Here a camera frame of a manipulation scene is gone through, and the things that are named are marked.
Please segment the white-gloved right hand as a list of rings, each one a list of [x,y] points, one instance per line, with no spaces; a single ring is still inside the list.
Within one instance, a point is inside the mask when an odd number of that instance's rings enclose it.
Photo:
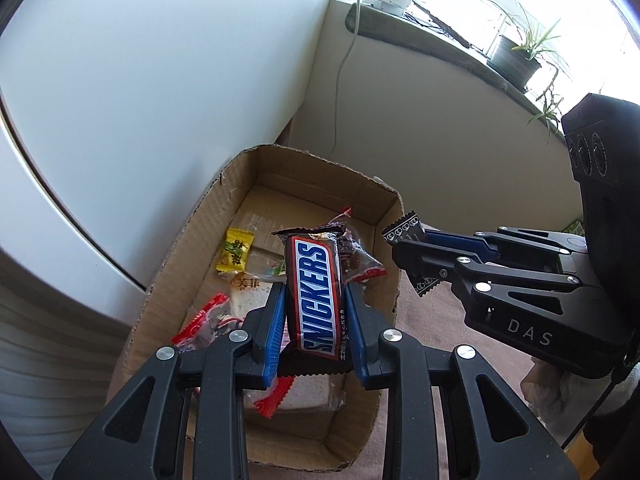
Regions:
[[[521,392],[532,412],[552,434],[567,434],[596,404],[611,383],[611,375],[590,379],[561,370],[540,359],[521,381]]]

